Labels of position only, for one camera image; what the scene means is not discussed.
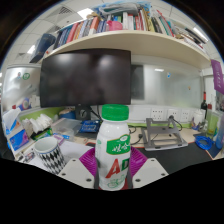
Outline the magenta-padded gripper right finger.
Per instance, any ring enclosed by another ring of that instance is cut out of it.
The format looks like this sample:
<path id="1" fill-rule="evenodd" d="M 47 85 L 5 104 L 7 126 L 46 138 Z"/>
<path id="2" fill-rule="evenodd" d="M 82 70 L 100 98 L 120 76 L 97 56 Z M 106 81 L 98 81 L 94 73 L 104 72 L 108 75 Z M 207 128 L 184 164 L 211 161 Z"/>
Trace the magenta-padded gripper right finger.
<path id="1" fill-rule="evenodd" d="M 154 181 L 168 176 L 156 158 L 147 158 L 138 149 L 131 148 L 127 183 L 130 189 L 146 186 Z"/>

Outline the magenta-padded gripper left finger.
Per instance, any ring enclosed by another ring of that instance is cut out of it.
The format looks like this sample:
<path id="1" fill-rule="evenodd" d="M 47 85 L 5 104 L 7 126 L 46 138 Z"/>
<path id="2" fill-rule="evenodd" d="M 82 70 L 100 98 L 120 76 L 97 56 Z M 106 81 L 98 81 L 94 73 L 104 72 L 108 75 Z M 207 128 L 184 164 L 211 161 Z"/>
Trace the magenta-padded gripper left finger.
<path id="1" fill-rule="evenodd" d="M 95 149 L 89 149 L 80 158 L 72 158 L 58 176 L 78 186 L 96 189 L 99 176 Z"/>

